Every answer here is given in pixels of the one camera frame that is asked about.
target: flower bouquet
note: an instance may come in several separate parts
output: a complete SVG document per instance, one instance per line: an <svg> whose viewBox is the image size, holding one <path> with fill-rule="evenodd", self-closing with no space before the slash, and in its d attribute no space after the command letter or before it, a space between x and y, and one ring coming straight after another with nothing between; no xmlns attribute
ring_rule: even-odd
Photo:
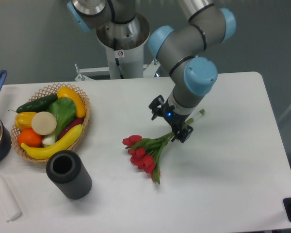
<svg viewBox="0 0 291 233"><path fill-rule="evenodd" d="M205 114L202 109L189 118L185 125L190 125ZM131 155L130 161L140 170L151 175L153 182L160 184L160 156L165 146L175 137L173 132L167 133L158 138L142 138L140 135L132 135L123 139L123 144Z"/></svg>

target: blue joint cap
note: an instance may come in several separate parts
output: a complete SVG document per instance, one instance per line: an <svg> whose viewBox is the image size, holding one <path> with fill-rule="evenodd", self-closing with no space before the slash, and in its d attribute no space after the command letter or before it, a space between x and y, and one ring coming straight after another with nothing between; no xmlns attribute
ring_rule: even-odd
<svg viewBox="0 0 291 233"><path fill-rule="evenodd" d="M152 55L156 58L164 40L174 29L170 26L162 26L158 28L149 38L148 47Z"/></svg>
<svg viewBox="0 0 291 233"><path fill-rule="evenodd" d="M214 63L204 57L190 60L184 68L184 83L196 96L205 96L218 78Z"/></svg>
<svg viewBox="0 0 291 233"><path fill-rule="evenodd" d="M225 22L226 22L226 29L225 29L225 36L223 41L229 39L236 31L236 19L234 14L227 8L221 8L220 11L223 13Z"/></svg>
<svg viewBox="0 0 291 233"><path fill-rule="evenodd" d="M73 20L75 21L75 23L77 24L77 26L84 32L87 33L90 31L89 27L84 23L84 21L81 19L81 17L79 16L78 12L76 12L76 10L74 9L72 3L68 3L67 4L68 10L73 18Z"/></svg>

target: plastic vegetable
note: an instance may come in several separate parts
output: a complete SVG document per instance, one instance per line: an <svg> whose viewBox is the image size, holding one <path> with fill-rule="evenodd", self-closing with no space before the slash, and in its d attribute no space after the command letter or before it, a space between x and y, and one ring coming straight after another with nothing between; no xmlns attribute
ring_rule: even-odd
<svg viewBox="0 0 291 233"><path fill-rule="evenodd" d="M31 121L34 115L37 113L35 112L23 112L15 117L15 126L18 127L20 130L24 129L30 129L31 126Z"/></svg>
<svg viewBox="0 0 291 233"><path fill-rule="evenodd" d="M39 135L48 135L56 129L56 118L52 113L39 112L31 121L32 129Z"/></svg>
<svg viewBox="0 0 291 233"><path fill-rule="evenodd" d="M78 93L75 92L75 90L71 89L70 87L63 86L58 90L57 97L58 98L67 97L67 98L72 99L77 108L76 116L78 118L83 118L85 116L86 110L85 110L84 103L82 99L80 98L80 96L78 95Z"/></svg>
<svg viewBox="0 0 291 233"><path fill-rule="evenodd" d="M71 130L74 126L79 125L79 124L83 124L83 119L82 118L77 118L75 120L73 120L70 125L68 125L67 128L65 128L60 134L58 139L61 139L69 130Z"/></svg>
<svg viewBox="0 0 291 233"><path fill-rule="evenodd" d="M42 112L42 111L45 111L48 108L48 106L56 100L57 100L57 95L44 96L39 99L23 104L22 106L16 109L16 112L17 113Z"/></svg>
<svg viewBox="0 0 291 233"><path fill-rule="evenodd" d="M29 147L25 143L22 143L20 146L34 159L49 159L54 153L68 149L81 135L82 129L82 125L76 125L60 140L48 147L33 148Z"/></svg>
<svg viewBox="0 0 291 233"><path fill-rule="evenodd" d="M42 136L38 135L33 129L25 129L19 134L17 143L19 145L25 143L29 147L40 147L42 144Z"/></svg>
<svg viewBox="0 0 291 233"><path fill-rule="evenodd" d="M51 134L43 139L44 146L54 144L57 141L59 134L75 119L76 106L71 99L61 97L52 103L47 111L55 116L57 126Z"/></svg>

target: grey wall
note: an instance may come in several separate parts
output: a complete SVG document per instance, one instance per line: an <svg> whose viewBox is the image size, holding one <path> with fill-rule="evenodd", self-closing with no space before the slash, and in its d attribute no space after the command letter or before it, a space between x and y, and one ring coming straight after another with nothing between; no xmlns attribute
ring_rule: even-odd
<svg viewBox="0 0 291 233"><path fill-rule="evenodd" d="M66 0L0 1L0 70L7 84L63 82L79 68L106 67L95 32L82 33L66 9ZM276 118L291 102L291 0L217 0L237 19L228 41L207 50L220 73L257 71L263 78ZM151 31L162 25L187 25L175 0L138 0L137 10ZM145 63L152 60L145 47ZM291 163L291 120L281 129Z"/></svg>

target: yellow bell pepper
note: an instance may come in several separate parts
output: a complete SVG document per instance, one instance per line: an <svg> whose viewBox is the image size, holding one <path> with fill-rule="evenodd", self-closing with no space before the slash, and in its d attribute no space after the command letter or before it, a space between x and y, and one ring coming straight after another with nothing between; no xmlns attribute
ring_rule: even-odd
<svg viewBox="0 0 291 233"><path fill-rule="evenodd" d="M35 112L23 112L15 117L15 126L20 130L31 128L31 120L36 115Z"/></svg>
<svg viewBox="0 0 291 233"><path fill-rule="evenodd" d="M25 143L20 144L20 146L34 159L49 159L56 152L68 149L81 135L82 130L83 126L81 124L76 125L61 139L48 147L34 148L27 146Z"/></svg>
<svg viewBox="0 0 291 233"><path fill-rule="evenodd" d="M77 118L83 118L85 116L86 110L84 103L78 93L71 89L68 86L63 86L57 91L57 98L67 97L73 100L74 104L76 105L76 116Z"/></svg>

